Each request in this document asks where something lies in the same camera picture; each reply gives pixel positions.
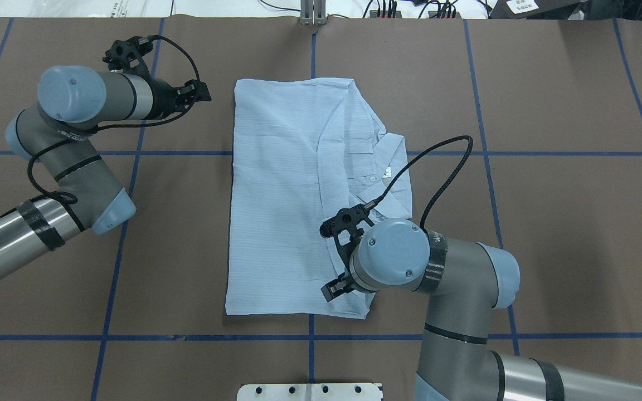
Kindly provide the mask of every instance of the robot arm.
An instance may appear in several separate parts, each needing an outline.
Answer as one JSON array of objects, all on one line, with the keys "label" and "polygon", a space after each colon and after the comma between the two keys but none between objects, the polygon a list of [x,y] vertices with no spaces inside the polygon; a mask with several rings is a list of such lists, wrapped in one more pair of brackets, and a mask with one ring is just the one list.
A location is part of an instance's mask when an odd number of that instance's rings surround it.
[{"label": "robot arm", "polygon": [[[519,265],[507,251],[425,233],[392,218],[373,225],[368,208],[342,209],[321,226],[346,264],[324,285],[331,302],[346,292],[403,287],[430,297],[415,401],[635,401],[642,384],[487,349],[492,309],[514,302]],[[365,221],[370,228],[357,225]],[[348,231],[342,246],[338,236]]]},{"label": "robot arm", "polygon": [[[163,36],[135,36],[115,41],[105,53],[111,71],[84,66],[55,66],[41,76],[38,102],[7,128],[7,144],[29,160],[29,178],[41,196],[25,201],[0,218],[0,279],[91,228],[104,234],[135,213],[135,205],[96,148],[87,140],[100,130],[119,126],[161,125],[180,118],[194,102],[209,101],[205,83],[196,79],[173,88],[148,72],[143,56]],[[140,125],[107,125],[103,121],[160,120]],[[43,190],[33,179],[40,160],[59,189]]]}]

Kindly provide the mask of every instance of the light blue shirt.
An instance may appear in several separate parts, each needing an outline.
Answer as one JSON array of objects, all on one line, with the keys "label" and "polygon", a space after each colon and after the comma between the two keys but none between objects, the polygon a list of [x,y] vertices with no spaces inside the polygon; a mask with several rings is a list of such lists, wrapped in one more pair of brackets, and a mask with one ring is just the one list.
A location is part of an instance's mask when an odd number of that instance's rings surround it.
[{"label": "light blue shirt", "polygon": [[[242,79],[235,88],[229,315],[315,313],[364,319],[373,295],[326,302],[321,287],[344,271],[319,226],[376,198],[406,163],[352,79]],[[403,176],[371,218],[410,218]]]}]

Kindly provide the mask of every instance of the white bracket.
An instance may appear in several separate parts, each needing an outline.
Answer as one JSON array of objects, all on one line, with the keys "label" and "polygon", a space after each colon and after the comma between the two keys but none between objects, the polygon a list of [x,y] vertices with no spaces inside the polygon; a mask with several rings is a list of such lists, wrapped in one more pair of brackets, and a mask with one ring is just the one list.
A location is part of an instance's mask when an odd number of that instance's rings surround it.
[{"label": "white bracket", "polygon": [[326,25],[326,0],[301,0],[301,25]]},{"label": "white bracket", "polygon": [[237,401],[383,401],[382,388],[374,383],[244,385]]}]

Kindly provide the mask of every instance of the brown table surface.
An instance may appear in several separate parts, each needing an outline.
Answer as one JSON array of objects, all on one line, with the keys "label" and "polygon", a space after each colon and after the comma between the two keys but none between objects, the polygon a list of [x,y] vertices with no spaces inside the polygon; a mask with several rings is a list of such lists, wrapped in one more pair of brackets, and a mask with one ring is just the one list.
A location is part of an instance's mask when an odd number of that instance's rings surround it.
[{"label": "brown table surface", "polygon": [[[3,132],[41,73],[104,69],[113,40],[158,31],[191,53],[214,101],[94,137],[138,213],[0,281],[0,399],[235,399],[244,383],[309,380],[412,398],[421,295],[380,292],[365,321],[225,316],[232,89],[313,76],[356,79],[411,155],[476,140],[428,227],[519,260],[522,289],[512,313],[495,312],[492,348],[642,381],[642,23],[0,19],[0,213],[36,195]],[[173,84],[191,77],[166,44],[154,64]],[[457,158],[413,167],[415,211]]]}]

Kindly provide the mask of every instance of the blue joint cap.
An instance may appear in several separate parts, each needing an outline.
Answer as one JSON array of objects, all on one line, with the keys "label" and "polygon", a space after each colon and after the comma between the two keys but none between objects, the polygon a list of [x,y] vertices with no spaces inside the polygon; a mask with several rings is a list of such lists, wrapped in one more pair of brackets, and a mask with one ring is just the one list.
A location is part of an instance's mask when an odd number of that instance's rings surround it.
[{"label": "blue joint cap", "polygon": [[415,373],[415,396],[413,401],[449,401],[448,398],[440,394],[433,386],[429,385],[423,378]]},{"label": "blue joint cap", "polygon": [[38,102],[53,119],[81,123],[97,116],[105,104],[105,83],[84,66],[55,66],[41,74]]},{"label": "blue joint cap", "polygon": [[521,281],[517,259],[504,249],[493,248],[483,243],[476,244],[482,246],[487,252],[494,266],[494,274],[497,276],[497,304],[493,309],[509,307],[514,302]]},{"label": "blue joint cap", "polygon": [[21,145],[21,141],[18,139],[18,134],[16,134],[16,124],[18,123],[18,117],[21,116],[21,113],[19,113],[18,116],[14,117],[9,125],[7,125],[7,130],[4,132],[4,139],[7,140],[7,145],[9,145],[9,148],[15,154],[20,155],[26,160],[29,160],[31,159],[31,155],[28,154],[26,149],[23,148],[23,146]]},{"label": "blue joint cap", "polygon": [[91,226],[91,230],[98,236],[102,236],[119,226],[123,221],[128,220],[135,214],[135,205],[130,200],[130,196],[125,192],[125,188],[118,192],[114,200],[110,202],[108,207],[100,215],[96,223]]},{"label": "blue joint cap", "polygon": [[412,221],[389,218],[366,230],[358,257],[364,271],[384,285],[403,285],[425,272],[430,242]]}]

